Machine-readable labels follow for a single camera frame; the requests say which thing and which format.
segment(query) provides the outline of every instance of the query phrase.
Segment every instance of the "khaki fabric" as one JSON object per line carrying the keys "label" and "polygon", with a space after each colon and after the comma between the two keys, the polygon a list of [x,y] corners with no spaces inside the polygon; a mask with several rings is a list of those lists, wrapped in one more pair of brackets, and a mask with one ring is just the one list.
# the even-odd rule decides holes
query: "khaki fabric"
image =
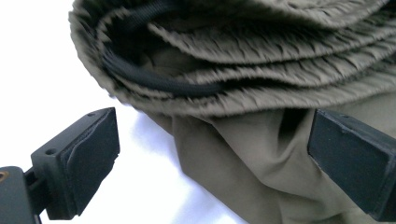
{"label": "khaki fabric", "polygon": [[[187,17],[120,37],[117,21],[148,2],[77,0],[72,38],[102,88],[175,137],[186,175],[248,223],[376,223],[320,171],[307,142],[315,108],[396,137],[388,1],[189,0]],[[236,84],[194,98],[152,90],[107,72],[108,43],[164,77]]]}

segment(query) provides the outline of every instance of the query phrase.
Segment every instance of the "folded fabric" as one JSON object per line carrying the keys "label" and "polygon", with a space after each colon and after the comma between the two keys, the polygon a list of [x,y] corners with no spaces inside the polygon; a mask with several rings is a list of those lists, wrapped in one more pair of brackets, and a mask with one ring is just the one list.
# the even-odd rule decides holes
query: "folded fabric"
{"label": "folded fabric", "polygon": [[377,0],[76,0],[78,57],[175,137],[249,223],[375,223],[306,153],[313,110],[396,136],[396,12]]}

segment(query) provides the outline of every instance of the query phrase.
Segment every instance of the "crinkled fabric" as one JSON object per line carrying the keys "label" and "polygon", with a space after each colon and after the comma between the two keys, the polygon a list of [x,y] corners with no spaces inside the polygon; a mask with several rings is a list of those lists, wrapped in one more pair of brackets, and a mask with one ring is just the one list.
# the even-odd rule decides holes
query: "crinkled fabric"
{"label": "crinkled fabric", "polygon": [[[249,223],[375,223],[308,157],[315,108],[396,136],[396,13],[388,1],[189,0],[134,36],[117,22],[146,1],[77,0],[78,57],[98,84],[175,137],[183,172]],[[205,97],[110,75],[113,44],[142,69],[191,84],[233,83]]]}

